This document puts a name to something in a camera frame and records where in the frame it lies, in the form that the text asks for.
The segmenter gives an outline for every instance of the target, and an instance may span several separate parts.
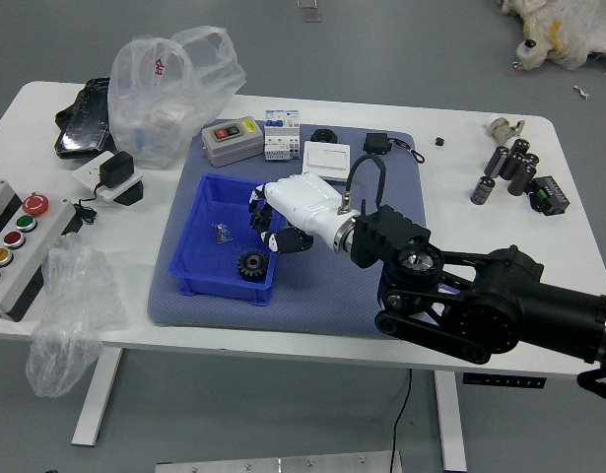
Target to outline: wire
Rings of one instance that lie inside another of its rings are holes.
[[[90,199],[79,199],[77,204],[73,204],[75,207],[75,213],[79,216],[80,219],[84,221],[84,223],[88,225],[92,225],[95,222],[95,218],[97,217],[97,212],[92,207],[85,207],[82,205],[82,202],[90,202],[91,200],[97,200],[97,189],[101,187],[101,183],[97,184],[94,189],[95,196]]]
[[[381,197],[383,196],[383,187],[385,185],[385,163],[381,160],[381,158],[374,154],[368,153],[367,155],[361,156],[355,163],[351,166],[351,170],[349,171],[349,176],[346,179],[346,190],[345,192],[351,191],[351,184],[353,183],[353,177],[355,176],[355,171],[358,169],[358,166],[366,160],[373,160],[374,163],[379,168],[379,182],[377,184],[377,195],[374,199],[374,203],[379,208],[381,205]]]
[[[406,393],[405,399],[403,400],[403,406],[401,406],[399,415],[397,416],[396,421],[394,421],[394,429],[392,430],[392,454],[390,455],[390,473],[392,473],[392,466],[394,465],[394,452],[397,447],[397,426],[399,425],[399,421],[401,420],[403,411],[405,411],[405,406],[408,404],[410,392],[412,391],[412,369],[408,370],[408,374],[408,392]]]
[[[421,165],[421,164],[423,164],[425,162],[425,156],[423,156],[417,150],[415,150],[414,148],[412,148],[405,141],[400,140],[399,138],[388,138],[388,141],[390,143],[395,144],[399,148],[404,149],[408,153],[410,153],[412,155],[412,158],[414,158],[414,161],[416,161],[419,165]]]

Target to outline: gray floor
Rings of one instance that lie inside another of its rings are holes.
[[[319,5],[323,22],[301,24],[296,0],[0,2],[0,116],[29,81],[109,74],[134,35],[224,26],[247,72],[244,94],[547,117],[606,264],[606,60],[512,73],[521,23],[495,0]],[[159,461],[388,449],[407,378],[391,369],[128,352],[98,445],[85,448],[69,442],[92,373],[59,399],[38,399],[24,374],[28,352],[26,343],[0,341],[0,472],[143,472]],[[460,386],[459,396],[470,471],[606,471],[606,401],[572,381],[536,391]],[[437,441],[433,379],[416,372],[399,430],[406,471],[439,471]]]

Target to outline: electrolytic capacitor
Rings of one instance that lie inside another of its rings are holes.
[[[530,182],[536,173],[537,168],[533,165],[525,165],[520,167],[508,185],[508,193],[510,195],[523,194],[528,185],[530,185]]]
[[[491,192],[495,186],[496,182],[492,178],[488,177],[487,175],[483,175],[480,177],[480,180],[478,180],[476,188],[473,189],[473,193],[470,197],[471,202],[476,205],[484,204],[489,198],[489,195],[491,195]]]
[[[539,165],[539,157],[537,155],[533,155],[532,153],[526,153],[526,161],[534,168]]]
[[[500,174],[500,169],[505,165],[508,159],[508,148],[506,146],[498,146],[493,152],[489,163],[484,168],[484,175],[488,177],[497,177]]]
[[[503,180],[511,180],[519,167],[523,164],[523,160],[524,155],[521,153],[510,154],[508,156],[508,161],[506,161],[505,168],[500,170],[500,177]]]
[[[515,153],[521,153],[525,155],[528,153],[528,149],[530,148],[530,143],[528,140],[524,140],[523,138],[517,138],[515,142],[510,147],[510,155],[514,155]]]

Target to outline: blue plastic bin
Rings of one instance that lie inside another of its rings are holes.
[[[202,176],[169,267],[170,274],[178,280],[181,294],[207,294],[244,299],[255,305],[270,304],[276,253],[270,252],[252,229],[248,213],[252,190],[263,183],[220,174]],[[285,218],[274,212],[270,230],[276,232],[285,223]],[[228,227],[232,240],[217,241],[213,227],[218,224]],[[242,254],[256,248],[270,258],[265,281],[243,281],[236,264]]]

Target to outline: plastic bag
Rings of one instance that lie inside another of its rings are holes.
[[[593,52],[606,54],[606,0],[503,0],[504,14],[519,15],[526,39],[517,48],[520,69],[545,60],[575,69]]]
[[[118,52],[110,73],[114,142],[141,165],[184,158],[192,138],[243,84],[245,72],[223,28],[136,38]]]
[[[58,238],[42,266],[48,303],[32,332],[27,379],[37,396],[68,392],[103,350],[97,332],[125,324],[105,255],[79,234]]]

